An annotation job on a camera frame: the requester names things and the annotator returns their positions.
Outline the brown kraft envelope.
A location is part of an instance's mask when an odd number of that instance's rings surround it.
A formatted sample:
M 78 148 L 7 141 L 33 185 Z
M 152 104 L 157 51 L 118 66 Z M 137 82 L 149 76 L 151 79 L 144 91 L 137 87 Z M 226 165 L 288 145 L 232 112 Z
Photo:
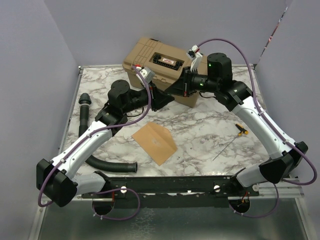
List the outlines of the brown kraft envelope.
M 135 132 L 132 138 L 158 166 L 167 161 L 178 149 L 170 131 L 155 122 L 148 122 Z

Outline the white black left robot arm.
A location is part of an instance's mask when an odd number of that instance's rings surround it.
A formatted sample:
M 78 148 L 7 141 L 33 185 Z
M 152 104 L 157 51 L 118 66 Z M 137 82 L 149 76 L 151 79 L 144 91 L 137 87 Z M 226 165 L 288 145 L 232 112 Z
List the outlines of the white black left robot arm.
M 101 198 L 106 197 L 111 190 L 107 177 L 97 172 L 76 176 L 81 165 L 103 143 L 130 125 L 128 112 L 142 107 L 157 111 L 175 99 L 151 82 L 144 89 L 136 91 L 122 79 L 111 84 L 107 95 L 108 102 L 95 121 L 69 148 L 52 160 L 42 159 L 36 165 L 39 194 L 46 195 L 59 207 L 64 207 L 77 195 L 95 193 Z

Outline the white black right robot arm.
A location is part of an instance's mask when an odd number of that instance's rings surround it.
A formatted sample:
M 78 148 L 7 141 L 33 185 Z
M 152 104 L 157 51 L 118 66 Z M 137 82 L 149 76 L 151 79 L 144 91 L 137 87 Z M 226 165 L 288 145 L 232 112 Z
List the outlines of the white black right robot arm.
M 185 67 L 178 80 L 165 92 L 189 97 L 195 92 L 213 93 L 216 100 L 238 116 L 260 140 L 269 160 L 244 168 L 233 176 L 229 189 L 240 196 L 248 187 L 258 183 L 277 184 L 290 174 L 302 160 L 301 153 L 308 151 L 303 142 L 296 142 L 275 124 L 263 108 L 255 103 L 252 90 L 242 81 L 233 79 L 232 62 L 224 53 L 207 56 L 207 74 L 197 72 L 202 54 L 187 51 L 191 65 Z

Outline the tan plastic toolbox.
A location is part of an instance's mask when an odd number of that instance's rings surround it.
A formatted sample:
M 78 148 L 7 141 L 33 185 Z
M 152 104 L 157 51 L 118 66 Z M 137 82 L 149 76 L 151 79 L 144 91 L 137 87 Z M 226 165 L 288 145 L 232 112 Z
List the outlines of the tan plastic toolbox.
M 132 66 L 148 67 L 155 73 L 152 82 L 164 91 L 181 76 L 183 68 L 191 66 L 192 61 L 186 52 L 187 50 L 164 44 L 153 38 L 142 37 L 123 60 L 122 67 L 127 72 L 130 84 L 135 88 L 143 86 Z M 201 75 L 207 74 L 205 55 L 202 56 L 197 72 Z

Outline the yellow black handled screwdriver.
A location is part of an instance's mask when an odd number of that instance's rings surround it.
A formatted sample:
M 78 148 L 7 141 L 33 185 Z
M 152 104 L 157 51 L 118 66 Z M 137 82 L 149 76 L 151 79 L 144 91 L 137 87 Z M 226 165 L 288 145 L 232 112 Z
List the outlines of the yellow black handled screwdriver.
M 237 135 L 233 138 L 233 140 L 231 140 L 213 159 L 216 160 L 226 149 L 227 147 L 232 144 L 234 142 L 235 139 L 243 136 L 243 135 L 248 135 L 249 131 L 247 129 L 245 129 L 242 125 L 240 125 L 239 123 L 235 124 L 236 128 L 238 129 L 238 133 Z

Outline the black metal base rail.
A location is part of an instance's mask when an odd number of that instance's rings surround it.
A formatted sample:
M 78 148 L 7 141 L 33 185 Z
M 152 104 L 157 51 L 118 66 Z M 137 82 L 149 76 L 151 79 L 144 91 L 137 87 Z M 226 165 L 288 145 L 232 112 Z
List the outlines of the black metal base rail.
M 234 186 L 230 175 L 217 176 L 171 176 L 171 177 L 108 177 L 102 189 L 115 193 L 97 195 L 82 194 L 101 207 L 114 205 L 119 209 L 133 209 L 140 201 L 141 208 L 227 208 L 229 198 L 241 199 L 259 196 L 256 186 Z

